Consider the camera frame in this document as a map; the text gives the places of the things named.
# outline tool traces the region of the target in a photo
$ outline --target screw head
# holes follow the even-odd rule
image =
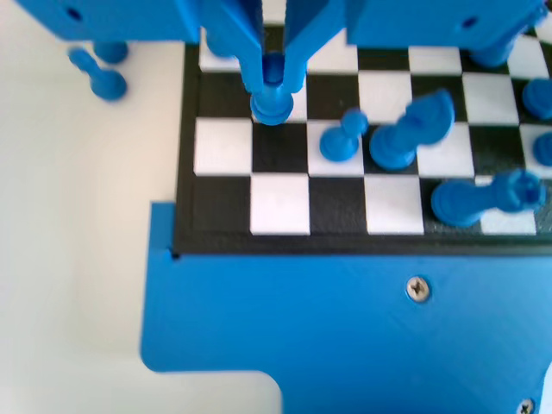
[[[535,404],[533,403],[532,399],[525,399],[521,402],[519,407],[517,408],[516,413],[517,414],[532,414],[532,412],[535,410]]]
[[[430,297],[430,286],[424,278],[414,276],[406,284],[406,293],[414,302],[422,303]]]

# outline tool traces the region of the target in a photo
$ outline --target blue plastic base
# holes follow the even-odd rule
[[[431,209],[441,222],[452,227],[466,228],[473,226],[480,220],[483,211],[479,214],[462,218],[452,216],[450,212],[455,209],[455,205],[451,203],[457,202],[458,198],[454,197],[457,189],[461,191],[465,185],[463,181],[448,182],[446,185],[439,185],[433,191],[433,194],[431,194]]]
[[[320,152],[326,160],[343,162],[354,157],[359,150],[359,140],[344,142],[339,127],[328,129],[320,139]]]
[[[97,41],[94,54],[105,63],[117,65],[127,59],[129,47],[124,41]]]
[[[414,162],[416,151],[407,154],[390,154],[385,145],[386,135],[393,131],[391,126],[379,127],[370,140],[370,155],[378,166],[388,171],[396,171],[405,169]]]
[[[154,204],[141,357],[157,372],[256,370],[286,414],[513,413],[552,361],[552,257],[174,259]],[[415,304],[407,280],[431,298]]]
[[[533,154],[544,166],[552,166],[552,132],[538,137],[533,145]]]
[[[533,79],[525,87],[522,98],[525,108],[539,119],[552,118],[552,80]]]

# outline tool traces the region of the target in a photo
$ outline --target white table surface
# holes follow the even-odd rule
[[[150,202],[174,200],[183,45],[132,44],[128,95],[111,104],[66,50],[0,0],[0,413],[279,413],[264,374],[160,375],[139,357]]]

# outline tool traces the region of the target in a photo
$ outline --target chess piece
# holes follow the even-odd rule
[[[324,131],[320,139],[320,152],[330,161],[346,161],[356,154],[359,140],[368,131],[368,118],[358,109],[348,110],[339,127]]]
[[[105,63],[116,65],[127,58],[129,47],[124,41],[97,41],[94,43],[94,53]]]
[[[552,166],[552,132],[539,136],[533,144],[535,159],[544,166]]]
[[[455,122],[452,97],[445,90],[412,101],[397,124],[378,128],[370,141],[372,159],[386,170],[400,170],[416,158],[418,145],[436,144]]]
[[[539,119],[552,118],[552,79],[534,79],[524,87],[525,108]]]
[[[230,59],[233,57],[232,53],[229,53],[228,47],[220,40],[220,37],[207,32],[205,35],[205,42],[210,52],[213,53],[217,58],[220,59]]]
[[[94,94],[106,101],[116,101],[124,96],[127,83],[121,73],[101,69],[97,62],[82,47],[69,51],[70,61],[81,71],[88,73]]]
[[[265,125],[284,123],[293,110],[292,94],[284,91],[284,55],[268,53],[262,63],[264,85],[251,97],[251,110]]]
[[[510,57],[517,37],[506,43],[501,43],[487,49],[471,52],[470,58],[477,65],[487,68],[502,66]]]
[[[489,209],[517,213],[538,210],[545,201],[546,188],[541,180],[517,169],[496,175],[490,185],[477,186],[462,180],[443,183],[431,195],[431,208],[443,223],[469,227]]]

